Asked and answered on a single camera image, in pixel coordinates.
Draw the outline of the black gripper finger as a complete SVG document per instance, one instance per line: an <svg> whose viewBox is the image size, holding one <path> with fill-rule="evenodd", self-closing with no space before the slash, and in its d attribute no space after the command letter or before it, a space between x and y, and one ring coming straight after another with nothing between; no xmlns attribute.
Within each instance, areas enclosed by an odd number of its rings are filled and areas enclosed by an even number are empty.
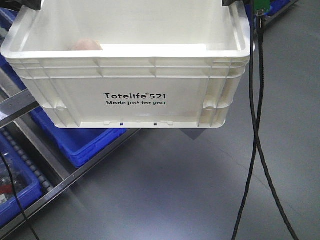
<svg viewBox="0 0 320 240"><path fill-rule="evenodd" d="M221 3L223 7L228 7L238 1L242 1L242 0L222 0Z"/></svg>
<svg viewBox="0 0 320 240"><path fill-rule="evenodd" d="M34 11L40 11L42 8L42 0L16 0L16 2Z"/></svg>

